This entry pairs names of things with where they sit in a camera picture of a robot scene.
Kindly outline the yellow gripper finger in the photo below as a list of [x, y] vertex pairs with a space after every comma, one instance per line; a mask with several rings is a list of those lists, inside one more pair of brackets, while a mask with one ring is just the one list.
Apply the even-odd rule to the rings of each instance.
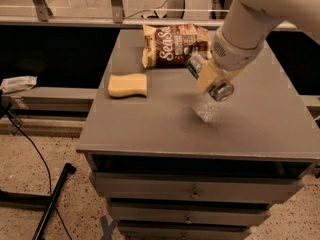
[[223, 79], [222, 71], [215, 61], [213, 59], [206, 60], [202, 64], [200, 72], [198, 73], [196, 87], [201, 94], [205, 94]]

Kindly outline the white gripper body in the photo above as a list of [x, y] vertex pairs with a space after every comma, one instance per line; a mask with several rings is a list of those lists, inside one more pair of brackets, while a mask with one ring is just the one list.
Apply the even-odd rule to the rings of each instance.
[[233, 46], [225, 39], [222, 28], [219, 28], [211, 43], [213, 64], [228, 80], [232, 80], [258, 56], [262, 48], [262, 44], [253, 49]]

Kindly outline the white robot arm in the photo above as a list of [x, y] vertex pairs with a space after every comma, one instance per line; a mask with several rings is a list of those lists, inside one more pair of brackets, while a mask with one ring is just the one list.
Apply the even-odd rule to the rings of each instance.
[[287, 21], [320, 41], [320, 0], [233, 0], [212, 39], [212, 58], [202, 66], [196, 86], [206, 94], [250, 64], [263, 42]]

